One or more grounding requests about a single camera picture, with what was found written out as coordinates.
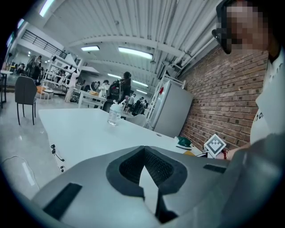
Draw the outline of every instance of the black chair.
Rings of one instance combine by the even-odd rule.
[[[33,125],[34,123],[34,114],[36,117],[36,93],[37,87],[33,79],[29,77],[19,76],[16,84],[15,84],[15,102],[17,103],[17,114],[18,114],[18,122],[20,125],[20,118],[19,118],[19,104],[23,105],[23,116],[25,117],[24,113],[24,105],[31,105],[32,106],[32,115],[33,115]]]

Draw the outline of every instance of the gray floor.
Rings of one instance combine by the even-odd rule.
[[[60,172],[49,148],[48,136],[38,116],[39,109],[77,108],[78,104],[65,103],[63,97],[54,96],[49,103],[37,100],[37,117],[35,125],[32,122],[32,106],[25,105],[25,117],[22,107],[19,106],[20,123],[18,124],[14,93],[7,93],[7,103],[0,114],[0,157],[1,164],[10,185],[31,199],[39,188],[57,177]],[[25,161],[12,156],[24,158],[32,169],[29,169],[32,181],[28,180],[29,173],[24,169]]]

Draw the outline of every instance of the brick wall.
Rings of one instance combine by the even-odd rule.
[[[249,142],[250,129],[262,92],[267,52],[227,55],[213,49],[179,79],[194,95],[180,136],[202,149],[216,133],[234,149]]]

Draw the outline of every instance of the ceiling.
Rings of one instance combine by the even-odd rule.
[[[216,26],[216,5],[220,0],[55,0],[44,17],[39,15],[45,0],[38,1],[24,18],[62,43],[102,75],[122,75],[148,84],[154,92],[162,61],[199,50]],[[83,52],[83,46],[99,51]],[[127,47],[153,54],[149,59],[120,53]]]

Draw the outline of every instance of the clear plastic bottle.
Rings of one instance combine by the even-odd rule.
[[[122,104],[112,104],[112,106],[110,107],[110,112],[109,112],[109,117],[107,122],[111,125],[117,125],[121,115],[123,113],[123,105]]]

